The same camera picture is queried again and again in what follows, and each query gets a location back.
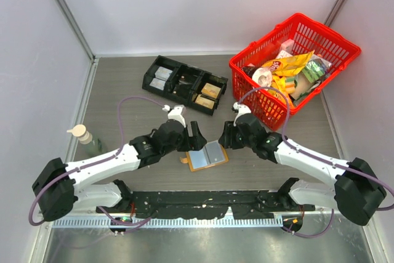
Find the orange leather card holder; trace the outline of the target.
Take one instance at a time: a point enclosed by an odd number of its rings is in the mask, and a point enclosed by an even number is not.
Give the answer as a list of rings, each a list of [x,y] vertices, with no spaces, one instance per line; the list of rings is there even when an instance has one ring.
[[[191,172],[200,171],[203,169],[208,169],[220,164],[229,162],[226,150],[222,147],[223,154],[225,155],[225,161],[218,164],[208,164],[205,146],[200,151],[189,151],[185,153],[184,157],[180,157],[180,162],[187,164]]]

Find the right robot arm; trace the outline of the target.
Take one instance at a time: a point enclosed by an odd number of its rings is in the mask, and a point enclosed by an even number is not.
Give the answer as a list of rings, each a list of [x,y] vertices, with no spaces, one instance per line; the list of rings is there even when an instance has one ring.
[[[365,226],[387,196],[370,165],[331,158],[307,149],[277,132],[268,132],[251,113],[224,124],[219,144],[233,150],[250,148],[259,158],[292,167],[319,180],[295,181],[278,195],[284,210],[313,204],[338,210],[350,222]]]

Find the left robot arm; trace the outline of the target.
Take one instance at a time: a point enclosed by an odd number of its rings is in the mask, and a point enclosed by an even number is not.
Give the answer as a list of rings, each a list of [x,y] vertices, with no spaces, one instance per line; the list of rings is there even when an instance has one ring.
[[[180,122],[169,119],[149,134],[136,137],[121,148],[93,158],[64,163],[50,160],[32,184],[35,195],[31,211],[39,206],[44,222],[66,216],[81,199],[77,193],[88,186],[127,171],[155,164],[167,154],[200,151],[207,144],[196,121],[192,135]]]

